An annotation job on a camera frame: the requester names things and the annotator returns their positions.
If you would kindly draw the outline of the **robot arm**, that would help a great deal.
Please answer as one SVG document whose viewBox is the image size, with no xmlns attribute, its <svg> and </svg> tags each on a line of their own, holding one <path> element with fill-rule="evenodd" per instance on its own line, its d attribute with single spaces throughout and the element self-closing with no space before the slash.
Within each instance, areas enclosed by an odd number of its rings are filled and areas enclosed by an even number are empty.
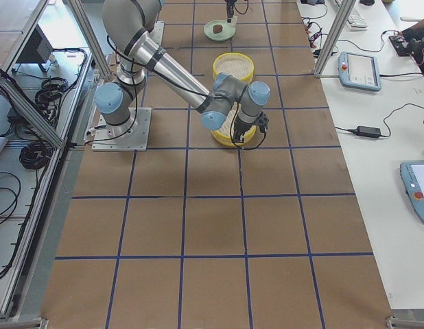
<svg viewBox="0 0 424 329">
<path fill-rule="evenodd" d="M 105 30 L 127 67 L 143 68 L 163 79 L 201 114 L 201 122 L 209 130 L 220 129 L 232 107 L 238 104 L 240 108 L 230 133 L 235 145 L 243 143 L 244 134 L 254 126 L 266 134 L 268 117 L 263 107 L 270 98 L 270 87 L 264 82 L 247 84 L 232 75 L 219 73 L 213 88 L 206 88 L 151 38 L 150 33 L 163 6 L 163 1 L 104 2 Z"/>
</svg>

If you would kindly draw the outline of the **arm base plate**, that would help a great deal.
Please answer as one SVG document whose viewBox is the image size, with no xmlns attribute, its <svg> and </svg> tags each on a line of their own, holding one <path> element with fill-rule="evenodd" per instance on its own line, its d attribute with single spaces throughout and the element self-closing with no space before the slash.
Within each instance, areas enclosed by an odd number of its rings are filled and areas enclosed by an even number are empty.
<svg viewBox="0 0 424 329">
<path fill-rule="evenodd" d="M 152 109 L 129 107 L 129 111 L 130 118 L 118 126 L 107 124 L 103 115 L 99 116 L 98 125 L 103 128 L 96 130 L 93 151 L 147 150 Z"/>
<path fill-rule="evenodd" d="M 154 29 L 150 32 L 150 38 L 159 46 L 162 45 L 165 23 L 157 21 L 154 24 Z"/>
</svg>

